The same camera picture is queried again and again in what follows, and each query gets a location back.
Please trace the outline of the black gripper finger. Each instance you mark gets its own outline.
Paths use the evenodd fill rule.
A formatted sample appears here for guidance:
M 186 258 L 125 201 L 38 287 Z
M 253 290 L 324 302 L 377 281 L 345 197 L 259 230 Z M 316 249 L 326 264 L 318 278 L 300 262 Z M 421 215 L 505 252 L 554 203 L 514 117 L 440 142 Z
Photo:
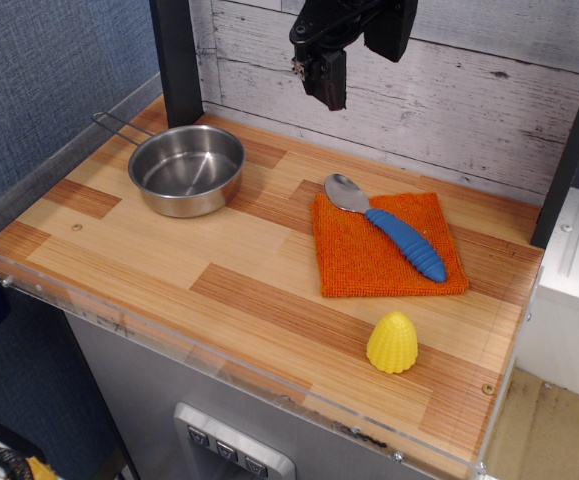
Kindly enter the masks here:
M 346 52 L 310 51 L 298 48 L 293 71 L 302 81 L 305 93 L 325 104 L 329 110 L 346 108 Z
M 408 45 L 417 7 L 417 0 L 382 1 L 365 26 L 365 46 L 383 58 L 399 62 Z

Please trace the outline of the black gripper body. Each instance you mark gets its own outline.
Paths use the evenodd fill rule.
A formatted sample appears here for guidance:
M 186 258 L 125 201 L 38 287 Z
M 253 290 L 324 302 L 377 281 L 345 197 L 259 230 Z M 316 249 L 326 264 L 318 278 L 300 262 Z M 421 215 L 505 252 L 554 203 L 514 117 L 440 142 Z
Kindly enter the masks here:
M 383 5 L 383 1 L 307 0 L 290 30 L 290 42 L 296 49 L 342 50 Z

